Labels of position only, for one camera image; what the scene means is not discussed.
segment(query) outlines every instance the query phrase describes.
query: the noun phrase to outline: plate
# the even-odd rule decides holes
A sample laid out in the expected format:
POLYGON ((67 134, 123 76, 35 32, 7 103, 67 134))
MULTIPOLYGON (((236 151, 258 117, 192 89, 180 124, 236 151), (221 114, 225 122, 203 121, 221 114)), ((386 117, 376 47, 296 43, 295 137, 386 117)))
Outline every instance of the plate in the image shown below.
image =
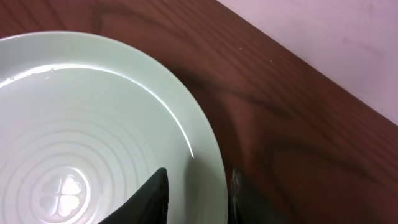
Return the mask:
POLYGON ((164 66, 115 40, 0 40, 0 223, 98 223, 160 167, 168 223, 226 223, 216 139, 164 66))

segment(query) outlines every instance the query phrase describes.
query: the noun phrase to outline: white plate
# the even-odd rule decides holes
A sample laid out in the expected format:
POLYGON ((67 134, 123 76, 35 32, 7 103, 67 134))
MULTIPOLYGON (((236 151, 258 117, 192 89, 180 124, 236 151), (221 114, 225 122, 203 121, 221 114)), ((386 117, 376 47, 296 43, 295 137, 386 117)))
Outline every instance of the white plate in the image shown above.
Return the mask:
POLYGON ((0 40, 0 223, 98 223, 158 168, 168 223, 226 223, 220 152, 188 90, 104 37, 0 40))

